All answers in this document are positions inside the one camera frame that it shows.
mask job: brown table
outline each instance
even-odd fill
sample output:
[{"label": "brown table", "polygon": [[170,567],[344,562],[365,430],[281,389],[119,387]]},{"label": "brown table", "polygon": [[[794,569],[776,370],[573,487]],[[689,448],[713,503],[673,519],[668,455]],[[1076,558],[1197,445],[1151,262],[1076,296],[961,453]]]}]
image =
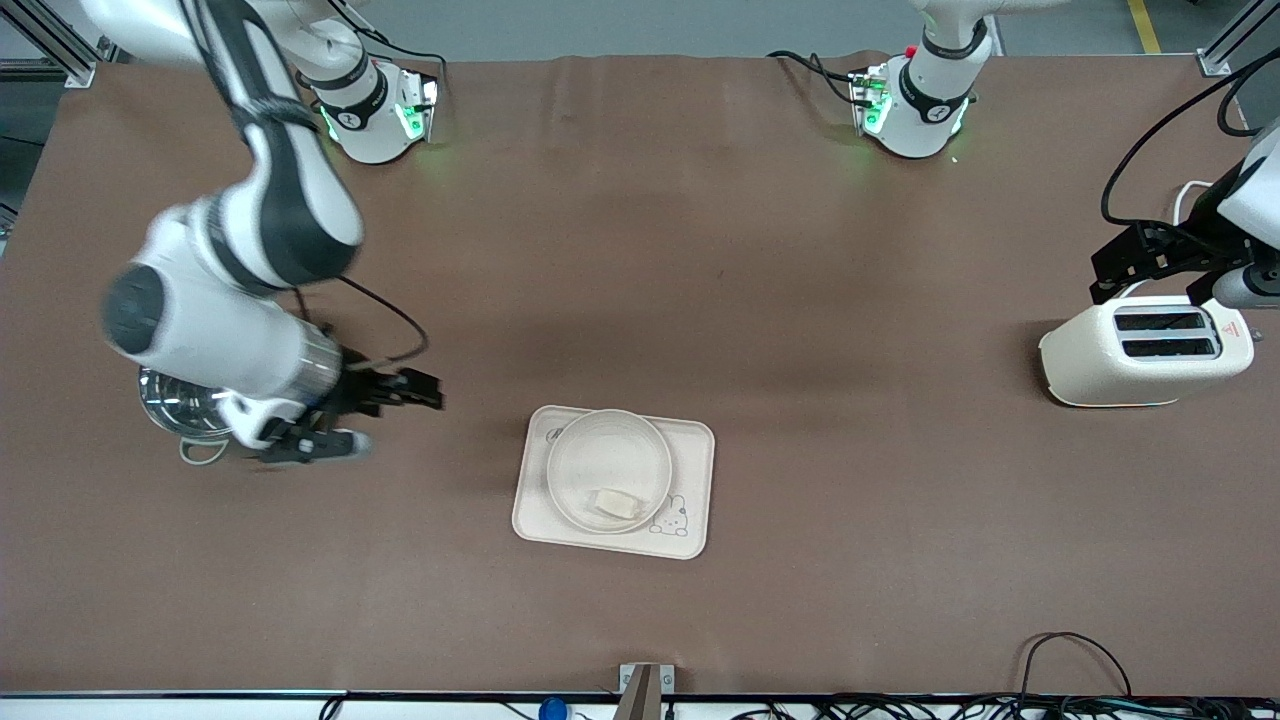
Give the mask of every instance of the brown table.
[{"label": "brown table", "polygon": [[[993,60],[965,131],[906,161],[772,60],[457,65],[438,145],[334,155],[355,277],[429,327],[448,411],[352,420],[378,445],[358,464],[200,470],[97,304],[148,220],[247,152],[198,76],[104,67],[0,261],[0,683],[590,689],[639,659],[685,691],[992,691],[1074,629],[1140,693],[1275,694],[1280,354],[1114,413],[1053,405],[1034,363],[1088,302],[1115,161],[1202,86],[1185,56]],[[1117,210],[1162,215],[1240,156],[1211,110]],[[308,292],[366,352],[412,340]],[[703,555],[517,538],[545,404],[710,425]],[[1069,646],[1038,662],[1033,689],[1115,691]]]}]

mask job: gray floor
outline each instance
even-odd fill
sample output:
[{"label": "gray floor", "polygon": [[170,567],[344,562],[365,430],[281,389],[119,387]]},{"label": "gray floor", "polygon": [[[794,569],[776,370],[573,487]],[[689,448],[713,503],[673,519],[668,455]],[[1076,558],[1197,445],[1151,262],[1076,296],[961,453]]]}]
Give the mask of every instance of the gray floor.
[{"label": "gray floor", "polygon": [[[74,0],[52,0],[87,33]],[[1244,0],[1144,0],[1161,50],[1203,46]],[[760,56],[772,50],[824,56],[860,49],[900,51],[920,36],[904,0],[380,0],[365,17],[394,41],[461,61],[541,60],[562,55],[680,54]],[[1138,54],[1142,42],[1126,0],[1073,0],[1064,8],[1000,18],[1010,55]],[[1240,63],[1280,45],[1275,17],[1242,51]],[[0,58],[32,56],[0,23]],[[0,82],[0,135],[42,141],[61,87]],[[1280,64],[1242,92],[1252,124],[1280,114]],[[0,141],[0,201],[20,206],[40,149]]]}]

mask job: black joint cap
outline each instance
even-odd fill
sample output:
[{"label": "black joint cap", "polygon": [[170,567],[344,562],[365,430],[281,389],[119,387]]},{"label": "black joint cap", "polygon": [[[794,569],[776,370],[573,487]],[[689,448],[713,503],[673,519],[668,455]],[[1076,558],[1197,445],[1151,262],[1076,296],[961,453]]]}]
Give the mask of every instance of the black joint cap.
[{"label": "black joint cap", "polygon": [[128,355],[151,348],[161,318],[164,281],[147,265],[133,265],[122,273],[102,299],[102,329]]}]

